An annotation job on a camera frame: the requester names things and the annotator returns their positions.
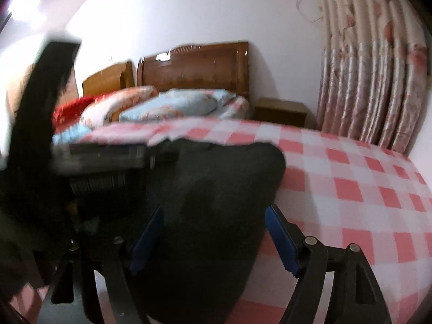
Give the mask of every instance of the curtain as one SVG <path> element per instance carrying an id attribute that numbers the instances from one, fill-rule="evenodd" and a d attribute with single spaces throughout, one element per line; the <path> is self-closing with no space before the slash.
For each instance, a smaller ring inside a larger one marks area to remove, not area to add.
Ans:
<path id="1" fill-rule="evenodd" d="M 420 114 L 427 50 L 408 0 L 319 0 L 317 127 L 403 153 Z"/>

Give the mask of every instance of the brown wooden headboard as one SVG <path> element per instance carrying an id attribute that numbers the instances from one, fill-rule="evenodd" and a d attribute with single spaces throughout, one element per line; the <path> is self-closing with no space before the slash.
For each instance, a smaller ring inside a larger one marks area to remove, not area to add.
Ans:
<path id="1" fill-rule="evenodd" d="M 226 89 L 249 98 L 248 42 L 184 45 L 138 64 L 137 83 L 172 88 Z"/>

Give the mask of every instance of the wooden nightstand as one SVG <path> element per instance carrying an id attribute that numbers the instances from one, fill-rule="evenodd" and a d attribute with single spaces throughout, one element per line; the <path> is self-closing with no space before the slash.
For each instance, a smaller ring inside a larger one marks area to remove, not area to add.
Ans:
<path id="1" fill-rule="evenodd" d="M 259 98 L 254 104 L 254 120 L 304 127 L 309 113 L 301 102 Z"/>

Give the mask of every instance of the silver bolt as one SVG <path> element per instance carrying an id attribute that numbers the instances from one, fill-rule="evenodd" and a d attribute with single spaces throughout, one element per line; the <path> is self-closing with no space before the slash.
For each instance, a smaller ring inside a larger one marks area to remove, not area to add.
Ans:
<path id="1" fill-rule="evenodd" d="M 313 236 L 306 236 L 305 241 L 308 245 L 315 245 L 317 243 L 317 239 Z"/>
<path id="2" fill-rule="evenodd" d="M 112 242 L 114 243 L 114 245 L 121 245 L 122 243 L 124 243 L 124 239 L 121 236 L 116 236 Z"/>
<path id="3" fill-rule="evenodd" d="M 351 245 L 349 246 L 349 249 L 350 249 L 352 252 L 359 252 L 359 251 L 360 251 L 360 246 L 358 246 L 358 244 L 351 244 Z"/>
<path id="4" fill-rule="evenodd" d="M 79 245 L 76 243 L 76 242 L 71 242 L 70 243 L 70 245 L 69 245 L 69 250 L 70 251 L 76 251 L 76 250 L 78 250 L 79 249 Z"/>

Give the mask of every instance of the blue gripper pad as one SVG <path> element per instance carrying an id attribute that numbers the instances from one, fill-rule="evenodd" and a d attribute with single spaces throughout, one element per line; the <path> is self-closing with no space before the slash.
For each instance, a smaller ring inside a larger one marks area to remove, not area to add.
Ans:
<path id="1" fill-rule="evenodd" d="M 132 261 L 129 270 L 132 275 L 136 275 L 144 269 L 157 238 L 162 232 L 164 213 L 161 207 L 157 207 L 153 215 L 148 220 L 143 233 L 132 249 Z"/>
<path id="2" fill-rule="evenodd" d="M 275 210 L 272 206 L 267 207 L 266 214 L 266 226 L 270 233 L 270 236 L 273 240 L 273 244 L 276 246 L 277 253 L 279 254 L 279 257 L 282 261 L 282 264 L 286 270 L 291 272 L 293 276 L 296 278 L 300 275 L 300 264 L 299 264 L 299 250 L 298 245 L 299 242 L 297 240 L 297 243 L 293 240 L 293 238 L 288 233 L 286 226 L 292 225 L 293 227 L 297 227 L 295 224 L 288 223 L 287 220 L 284 219 L 284 222 L 279 219 L 278 215 L 276 214 Z"/>

